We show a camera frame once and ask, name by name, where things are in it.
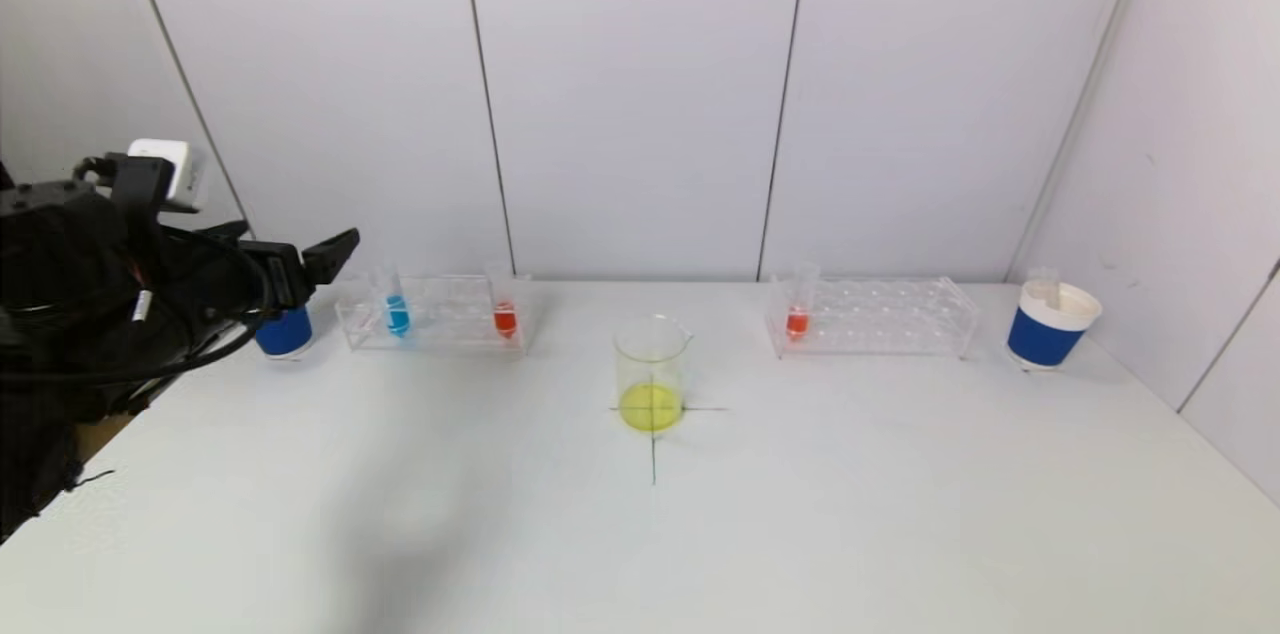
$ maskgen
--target glass beaker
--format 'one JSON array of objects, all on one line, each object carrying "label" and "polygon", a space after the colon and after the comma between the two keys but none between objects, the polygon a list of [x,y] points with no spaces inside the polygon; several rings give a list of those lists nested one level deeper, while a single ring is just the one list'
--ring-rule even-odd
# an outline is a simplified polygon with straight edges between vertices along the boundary
[{"label": "glass beaker", "polygon": [[613,334],[618,414],[641,432],[662,432],[685,411],[685,351],[694,338],[660,314],[635,319]]}]

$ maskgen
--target blue test tube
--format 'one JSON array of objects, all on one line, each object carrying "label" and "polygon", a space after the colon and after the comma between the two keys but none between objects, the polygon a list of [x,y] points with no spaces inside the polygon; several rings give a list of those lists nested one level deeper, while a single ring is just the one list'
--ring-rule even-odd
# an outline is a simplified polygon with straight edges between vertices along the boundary
[{"label": "blue test tube", "polygon": [[394,264],[384,264],[374,273],[374,296],[383,302],[387,329],[393,336],[404,337],[411,328],[408,301],[399,283],[399,273]]}]

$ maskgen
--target black cable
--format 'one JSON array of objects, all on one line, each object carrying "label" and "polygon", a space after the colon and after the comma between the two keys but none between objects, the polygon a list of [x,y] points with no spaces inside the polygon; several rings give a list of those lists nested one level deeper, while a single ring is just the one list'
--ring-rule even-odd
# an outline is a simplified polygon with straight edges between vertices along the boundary
[{"label": "black cable", "polygon": [[214,351],[205,352],[200,356],[188,359],[186,361],[178,361],[174,364],[165,364],[163,366],[154,366],[151,369],[137,369],[137,370],[124,370],[124,371],[105,371],[97,374],[54,374],[54,373],[31,373],[31,374],[10,374],[8,371],[0,373],[0,380],[5,383],[19,383],[19,384],[64,384],[64,386],[77,386],[77,387],[104,387],[108,384],[124,384],[128,382],[145,382],[147,379],[159,379],[161,377],[174,377],[177,374],[183,374],[191,371],[192,369],[200,369],[201,366],[207,366],[215,361],[220,361],[233,352],[238,351],[241,347],[247,345],[253,334],[257,333],[259,328],[266,321],[270,314],[271,302],[271,280],[268,278],[266,272],[253,261],[251,256],[241,251],[239,248],[223,243],[212,237],[206,237],[196,232],[187,232],[187,229],[175,229],[173,227],[163,227],[164,232],[170,237],[184,240],[192,243],[200,243],[211,246],[214,248],[221,250],[221,252],[228,256],[229,261],[236,263],[248,278],[257,278],[261,287],[261,296],[259,297],[257,311],[252,315],[250,320],[244,323],[244,329],[234,339],[228,342],[225,346],[218,347]]}]

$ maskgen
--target blue and white cup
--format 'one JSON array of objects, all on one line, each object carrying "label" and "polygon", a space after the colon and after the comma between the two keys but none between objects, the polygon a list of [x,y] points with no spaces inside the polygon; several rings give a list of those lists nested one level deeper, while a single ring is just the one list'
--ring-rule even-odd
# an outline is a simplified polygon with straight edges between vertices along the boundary
[{"label": "blue and white cup", "polygon": [[1057,369],[1080,341],[1084,332],[1102,315],[1102,305],[1088,292],[1059,284],[1059,307],[1032,296],[1032,282],[1023,284],[1018,314],[1009,330],[1009,352],[1023,369]]}]

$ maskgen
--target table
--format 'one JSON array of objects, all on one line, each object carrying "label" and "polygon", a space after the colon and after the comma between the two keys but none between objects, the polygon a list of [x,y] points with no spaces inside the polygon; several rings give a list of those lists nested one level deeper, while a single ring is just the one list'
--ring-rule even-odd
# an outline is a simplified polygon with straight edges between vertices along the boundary
[{"label": "table", "polygon": [[[1084,338],[778,360],[763,284],[556,283],[525,360],[188,374],[0,548],[6,633],[1280,631],[1280,510]],[[684,321],[653,447],[611,332]]]}]

